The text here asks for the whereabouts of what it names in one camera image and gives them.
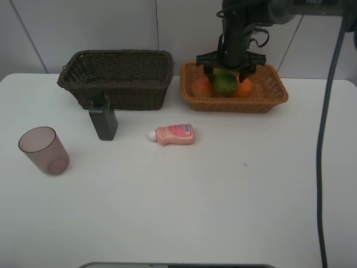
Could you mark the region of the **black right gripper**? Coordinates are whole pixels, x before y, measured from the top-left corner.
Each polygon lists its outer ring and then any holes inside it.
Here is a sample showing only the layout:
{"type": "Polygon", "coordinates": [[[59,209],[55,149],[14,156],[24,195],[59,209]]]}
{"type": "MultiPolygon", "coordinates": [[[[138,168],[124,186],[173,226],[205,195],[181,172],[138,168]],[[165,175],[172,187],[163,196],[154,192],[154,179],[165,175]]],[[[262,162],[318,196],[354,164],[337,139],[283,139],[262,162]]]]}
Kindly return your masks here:
{"type": "Polygon", "coordinates": [[[257,65],[266,64],[266,56],[249,51],[252,33],[257,30],[255,23],[233,23],[222,20],[223,33],[219,37],[218,48],[196,57],[196,65],[203,66],[209,82],[214,82],[214,68],[239,72],[239,82],[256,72],[257,65]]]}

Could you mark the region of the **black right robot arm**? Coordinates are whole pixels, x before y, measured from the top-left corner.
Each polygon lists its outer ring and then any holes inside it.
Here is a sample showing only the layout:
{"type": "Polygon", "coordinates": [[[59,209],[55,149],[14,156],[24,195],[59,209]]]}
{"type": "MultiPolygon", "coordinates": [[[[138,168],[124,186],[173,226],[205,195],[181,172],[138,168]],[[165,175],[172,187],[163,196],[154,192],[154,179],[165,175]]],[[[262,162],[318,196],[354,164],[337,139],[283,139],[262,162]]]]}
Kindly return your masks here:
{"type": "Polygon", "coordinates": [[[254,31],[267,33],[266,27],[283,25],[295,15],[340,16],[342,33],[356,32],[356,1],[223,1],[217,12],[223,33],[216,51],[198,55],[196,64],[209,78],[214,69],[237,72],[242,82],[253,75],[266,56],[250,52],[254,31]]]}

